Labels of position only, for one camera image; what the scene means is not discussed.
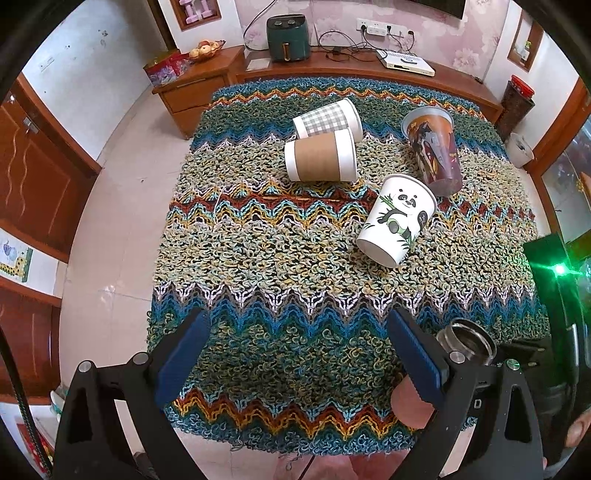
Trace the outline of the person's hand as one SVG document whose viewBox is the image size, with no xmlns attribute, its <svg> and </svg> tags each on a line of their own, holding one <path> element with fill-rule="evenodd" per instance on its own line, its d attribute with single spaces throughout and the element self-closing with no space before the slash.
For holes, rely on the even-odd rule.
<svg viewBox="0 0 591 480">
<path fill-rule="evenodd" d="M 565 438 L 566 448 L 576 448 L 591 425 L 591 408 L 582 412 L 570 425 Z"/>
</svg>

